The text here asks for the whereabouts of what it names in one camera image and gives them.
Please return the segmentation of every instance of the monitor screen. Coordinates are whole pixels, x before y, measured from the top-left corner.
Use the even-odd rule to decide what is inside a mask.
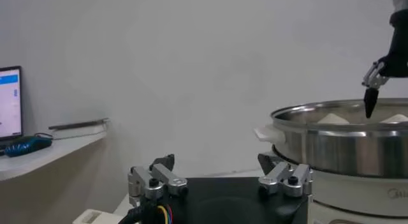
[[[22,135],[20,67],[0,68],[0,140]]]

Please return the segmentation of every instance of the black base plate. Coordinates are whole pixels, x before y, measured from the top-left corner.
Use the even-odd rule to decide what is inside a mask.
[[[189,178],[185,199],[164,196],[173,209],[174,224],[307,223],[305,197],[289,198],[279,192],[268,199],[258,195],[257,177]],[[300,207],[294,216],[290,213]]]

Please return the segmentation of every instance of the white shelf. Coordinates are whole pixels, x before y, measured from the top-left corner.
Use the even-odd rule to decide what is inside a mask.
[[[0,156],[0,181],[27,174],[104,137],[106,131],[100,131],[93,135],[55,140],[50,147],[23,156]]]

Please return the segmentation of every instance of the metal pot rim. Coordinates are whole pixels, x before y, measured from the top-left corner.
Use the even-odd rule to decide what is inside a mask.
[[[300,123],[285,119],[279,119],[277,116],[290,111],[308,111],[316,107],[335,107],[341,105],[361,105],[362,100],[335,100],[322,101],[307,104],[294,105],[290,107],[280,108],[273,111],[270,117],[274,123],[279,123],[285,126],[290,126],[304,130],[319,130],[319,131],[389,131],[389,130],[408,130],[408,121],[399,123],[366,123],[366,124],[321,124],[321,123]],[[378,103],[393,103],[393,104],[407,104],[407,98],[379,98]]]

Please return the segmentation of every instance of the screw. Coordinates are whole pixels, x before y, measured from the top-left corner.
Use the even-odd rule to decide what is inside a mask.
[[[288,179],[288,183],[289,183],[289,185],[296,185],[296,184],[298,184],[298,178],[295,177],[295,176],[291,176],[291,177]]]
[[[150,186],[150,187],[159,186],[159,180],[157,180],[156,178],[150,179],[150,180],[149,180],[149,186]]]

